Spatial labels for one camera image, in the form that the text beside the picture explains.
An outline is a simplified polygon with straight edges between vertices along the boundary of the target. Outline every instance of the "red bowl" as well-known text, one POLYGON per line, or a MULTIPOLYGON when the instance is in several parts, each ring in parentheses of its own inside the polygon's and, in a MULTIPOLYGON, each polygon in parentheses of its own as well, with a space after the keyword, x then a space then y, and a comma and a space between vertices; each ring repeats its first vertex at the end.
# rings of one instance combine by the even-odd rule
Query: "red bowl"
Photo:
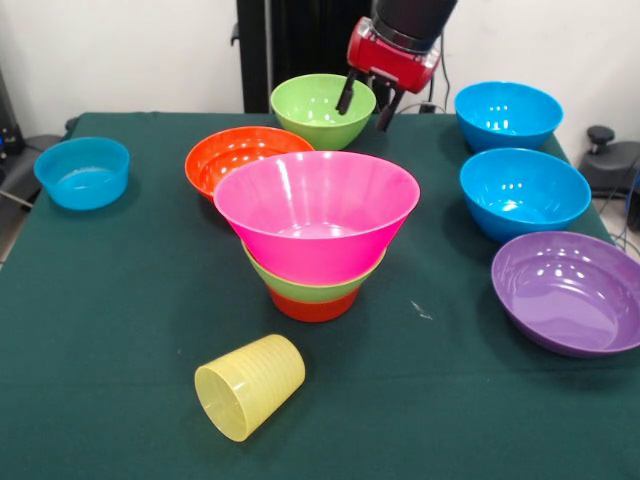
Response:
POLYGON ((242 165, 282 153, 306 152, 313 147, 304 138, 279 128, 238 127, 200 141, 184 164, 187 179, 213 202, 213 191, 229 172, 242 165))
POLYGON ((294 320, 307 323, 328 322, 338 318, 351 308, 359 290, 359 288, 356 288, 353 292, 331 302, 302 303, 283 297, 268 287, 267 289, 278 310, 294 320))

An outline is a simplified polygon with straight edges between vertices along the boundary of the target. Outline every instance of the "light green bowl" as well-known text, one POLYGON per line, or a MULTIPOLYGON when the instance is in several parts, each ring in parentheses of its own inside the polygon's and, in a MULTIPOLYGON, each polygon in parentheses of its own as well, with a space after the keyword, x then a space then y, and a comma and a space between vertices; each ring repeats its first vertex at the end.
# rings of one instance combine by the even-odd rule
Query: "light green bowl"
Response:
POLYGON ((271 93, 271 107, 286 130, 316 150, 341 150, 360 134, 376 106, 371 89, 356 81, 349 110, 340 115, 336 105, 346 80, 328 73, 294 77, 271 93))
POLYGON ((249 257, 251 265, 255 271, 258 272, 258 275, 260 275, 260 278, 262 278, 267 286, 289 300, 295 300, 302 303, 331 302, 350 294, 362 285, 362 282, 364 282, 367 277, 371 275, 376 268, 378 268, 378 265, 382 262, 385 253, 387 253, 386 250, 382 252, 382 255, 380 255, 380 258, 373 267, 349 282, 336 283, 335 285, 303 285, 302 283, 290 282, 268 272, 256 261, 255 258, 253 258, 253 255, 251 255, 249 250, 247 250, 247 246, 244 242, 242 242, 242 248, 244 249, 244 253, 247 254, 247 257, 249 257))

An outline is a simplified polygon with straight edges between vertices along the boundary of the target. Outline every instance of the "table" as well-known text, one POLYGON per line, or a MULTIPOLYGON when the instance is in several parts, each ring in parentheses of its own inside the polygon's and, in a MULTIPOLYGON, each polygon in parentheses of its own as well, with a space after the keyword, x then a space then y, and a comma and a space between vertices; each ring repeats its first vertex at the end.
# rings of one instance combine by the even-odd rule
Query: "table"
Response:
MULTIPOLYGON (((490 283, 498 245, 462 200, 453 116, 397 116, 351 145, 405 166, 422 198, 354 307, 322 325, 272 306, 184 177, 191 146, 239 125, 276 123, 80 117, 71 136, 130 149, 130 186, 86 213, 41 195, 0 274, 3 478, 638 478, 640 353, 563 358, 511 325, 490 283), (233 443, 194 370, 272 332, 300 348, 307 380, 233 443)), ((562 155, 555 139, 544 150, 562 155)), ((606 238, 593 208, 573 229, 606 238)))

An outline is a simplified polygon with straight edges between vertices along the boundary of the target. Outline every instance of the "plastic bowl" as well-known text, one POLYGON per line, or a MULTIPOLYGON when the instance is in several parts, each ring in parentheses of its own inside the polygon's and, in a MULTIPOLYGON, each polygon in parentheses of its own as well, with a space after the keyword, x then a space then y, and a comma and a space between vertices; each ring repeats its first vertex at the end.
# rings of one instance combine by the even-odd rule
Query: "plastic bowl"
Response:
POLYGON ((456 95, 455 105, 460 129, 475 152, 538 148, 564 115, 551 95, 519 83, 471 85, 456 95))
POLYGON ((255 271, 270 290, 275 291, 283 297, 304 303, 330 302, 353 292, 378 268, 378 265, 380 265, 386 253, 386 251, 382 252, 382 255, 380 255, 380 258, 373 267, 349 282, 337 283, 335 285, 304 285, 302 283, 290 282, 274 275, 256 262, 253 255, 247 250, 244 242, 242 242, 242 248, 255 271))
POLYGON ((546 153, 517 148, 488 150, 460 171, 471 215, 490 238, 564 230, 591 203, 582 174, 546 153))
POLYGON ((289 79, 271 94, 271 106, 280 124, 306 138, 317 150, 340 150, 360 134, 376 106, 376 97, 364 83, 353 85, 349 110, 336 110, 346 77, 318 73, 289 79))
POLYGON ((314 151, 249 163, 213 196, 263 268, 296 283, 334 285, 378 262, 420 187, 381 158, 314 151))
POLYGON ((563 355, 612 355, 640 346, 640 264, 586 235, 544 232, 504 245, 493 286, 514 324, 563 355))
POLYGON ((330 302, 304 303, 290 298, 283 297, 278 292, 269 290, 271 300, 278 310, 287 317, 299 322, 320 323, 335 320, 351 308, 358 296, 358 288, 344 297, 336 298, 330 302))
POLYGON ((304 138, 271 127, 239 127, 223 130, 200 141, 187 155, 187 179, 212 201, 218 182, 229 172, 255 160, 313 147, 304 138))
POLYGON ((130 156, 109 138, 84 137, 59 143, 38 157, 36 178, 58 205, 93 210, 117 200, 126 190, 130 156))

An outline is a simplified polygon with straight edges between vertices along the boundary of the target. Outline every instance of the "yellow plastic cup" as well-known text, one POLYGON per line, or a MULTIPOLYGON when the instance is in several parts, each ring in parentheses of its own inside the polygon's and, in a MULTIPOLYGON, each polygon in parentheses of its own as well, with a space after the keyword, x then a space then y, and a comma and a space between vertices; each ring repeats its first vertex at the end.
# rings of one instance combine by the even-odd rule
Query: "yellow plastic cup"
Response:
POLYGON ((300 352, 281 335, 268 335, 196 369, 205 413, 235 442, 246 440, 304 381, 300 352))

